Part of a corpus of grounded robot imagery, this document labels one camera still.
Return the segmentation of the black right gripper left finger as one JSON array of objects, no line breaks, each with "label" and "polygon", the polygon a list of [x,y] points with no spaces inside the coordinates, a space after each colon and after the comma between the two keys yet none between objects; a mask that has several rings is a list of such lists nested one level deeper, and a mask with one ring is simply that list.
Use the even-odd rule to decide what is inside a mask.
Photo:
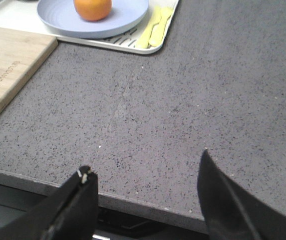
[{"label": "black right gripper left finger", "polygon": [[0,240],[90,240],[98,217],[98,177],[80,167],[51,196],[0,228]]}]

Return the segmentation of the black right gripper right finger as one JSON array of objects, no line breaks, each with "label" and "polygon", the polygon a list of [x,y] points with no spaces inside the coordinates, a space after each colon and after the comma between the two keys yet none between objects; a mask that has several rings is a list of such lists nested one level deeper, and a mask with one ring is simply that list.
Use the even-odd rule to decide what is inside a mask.
[{"label": "black right gripper right finger", "polygon": [[212,240],[286,240],[286,216],[232,181],[204,151],[197,192]]}]

